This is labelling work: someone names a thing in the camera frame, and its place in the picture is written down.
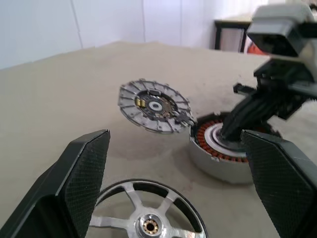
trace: black table leg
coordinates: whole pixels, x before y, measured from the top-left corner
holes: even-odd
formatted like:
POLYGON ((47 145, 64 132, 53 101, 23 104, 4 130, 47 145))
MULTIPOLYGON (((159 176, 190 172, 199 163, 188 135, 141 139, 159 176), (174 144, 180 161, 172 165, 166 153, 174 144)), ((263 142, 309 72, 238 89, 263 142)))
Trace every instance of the black table leg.
POLYGON ((246 34, 246 29, 243 29, 243 37, 242 37, 242 42, 241 42, 241 49, 240 52, 244 52, 244 47, 246 45, 246 39, 247 39, 247 34, 246 34))
POLYGON ((222 31, 222 28, 220 26, 216 26, 216 39, 214 43, 215 50, 220 50, 221 31, 222 31))

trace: silver wheel rim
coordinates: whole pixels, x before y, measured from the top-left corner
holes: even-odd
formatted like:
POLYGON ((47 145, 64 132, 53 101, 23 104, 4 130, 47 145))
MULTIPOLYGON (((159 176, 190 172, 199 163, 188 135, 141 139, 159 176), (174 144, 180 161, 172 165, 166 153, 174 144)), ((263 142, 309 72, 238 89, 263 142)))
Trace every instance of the silver wheel rim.
POLYGON ((201 218, 193 206, 178 192, 175 190, 154 181, 147 180, 130 180, 123 181, 113 185, 110 189, 101 192, 97 205, 108 197, 115 195, 119 192, 125 192, 130 198, 134 212, 130 215, 130 218, 118 219, 113 217, 97 217, 92 215, 90 221, 90 227, 95 228, 112 228, 126 230, 129 238, 207 238, 207 231, 201 218), (158 190, 164 189, 167 192, 167 196, 159 206, 159 208, 145 207, 136 192, 135 186, 148 186, 157 188, 158 190), (186 205, 187 211, 191 212, 192 218, 195 218, 194 227, 196 232, 174 228, 170 225, 166 212, 169 207, 176 200, 181 201, 182 204, 186 205))

